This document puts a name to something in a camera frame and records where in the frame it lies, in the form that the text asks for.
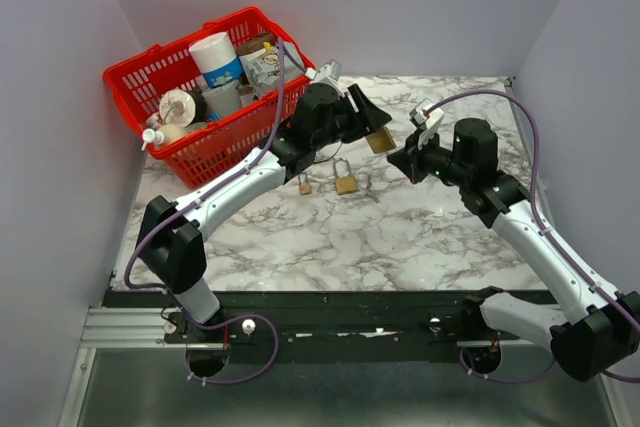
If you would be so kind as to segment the large brass padlock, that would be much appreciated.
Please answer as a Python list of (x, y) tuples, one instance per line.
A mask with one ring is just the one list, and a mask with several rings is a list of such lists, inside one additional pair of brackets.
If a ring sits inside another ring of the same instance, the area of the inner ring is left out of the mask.
[(366, 141), (374, 154), (383, 154), (396, 148), (396, 143), (386, 126), (367, 135)]

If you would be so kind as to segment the silver key bunch with ring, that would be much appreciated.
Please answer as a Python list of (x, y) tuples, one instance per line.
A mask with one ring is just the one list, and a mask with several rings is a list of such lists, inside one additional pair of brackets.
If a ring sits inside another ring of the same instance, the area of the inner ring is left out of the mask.
[(364, 193), (369, 199), (373, 200), (375, 203), (379, 203), (380, 202), (380, 199), (379, 199), (377, 193), (375, 192), (375, 189), (374, 189), (374, 186), (373, 186), (373, 180), (372, 180), (372, 177), (370, 175), (367, 176)]

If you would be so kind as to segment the brass padlock long shackle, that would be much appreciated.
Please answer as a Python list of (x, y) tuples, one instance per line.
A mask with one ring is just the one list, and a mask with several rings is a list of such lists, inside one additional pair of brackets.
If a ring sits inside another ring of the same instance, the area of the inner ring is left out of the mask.
[(338, 195), (347, 195), (359, 191), (358, 181), (347, 159), (334, 159), (332, 168), (335, 177), (335, 189)]

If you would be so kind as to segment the small brass padlock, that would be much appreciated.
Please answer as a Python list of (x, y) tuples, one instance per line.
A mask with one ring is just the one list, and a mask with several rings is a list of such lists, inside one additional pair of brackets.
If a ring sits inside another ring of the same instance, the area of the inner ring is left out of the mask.
[(306, 172), (302, 172), (297, 176), (297, 179), (298, 179), (299, 194), (301, 196), (310, 195), (313, 192), (313, 189), (309, 181), (308, 174)]

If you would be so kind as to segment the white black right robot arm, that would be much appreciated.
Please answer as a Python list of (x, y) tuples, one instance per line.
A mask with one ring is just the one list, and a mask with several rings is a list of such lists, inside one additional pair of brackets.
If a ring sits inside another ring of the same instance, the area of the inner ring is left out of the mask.
[(597, 275), (582, 278), (564, 258), (567, 244), (551, 239), (552, 230), (537, 219), (525, 187), (498, 166), (498, 138), (488, 122), (468, 118), (454, 126), (451, 148), (433, 135), (425, 144), (418, 129), (403, 148), (388, 155), (411, 183), (432, 175), (455, 186), (464, 206), (514, 248), (554, 297), (557, 308), (526, 302), (496, 287), (467, 297), (460, 326), (480, 339), (502, 331), (551, 353), (573, 379), (586, 382), (634, 354), (639, 333), (639, 295), (623, 294)]

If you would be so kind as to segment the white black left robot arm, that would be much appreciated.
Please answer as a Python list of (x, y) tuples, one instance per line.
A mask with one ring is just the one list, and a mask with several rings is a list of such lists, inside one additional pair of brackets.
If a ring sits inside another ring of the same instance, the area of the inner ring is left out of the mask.
[(325, 146), (360, 140), (391, 119), (356, 84), (340, 92), (312, 83), (294, 113), (234, 167), (176, 201), (158, 196), (147, 205), (133, 256), (187, 312), (197, 340), (214, 340), (222, 327), (220, 301), (204, 279), (205, 241), (247, 204), (303, 173)]

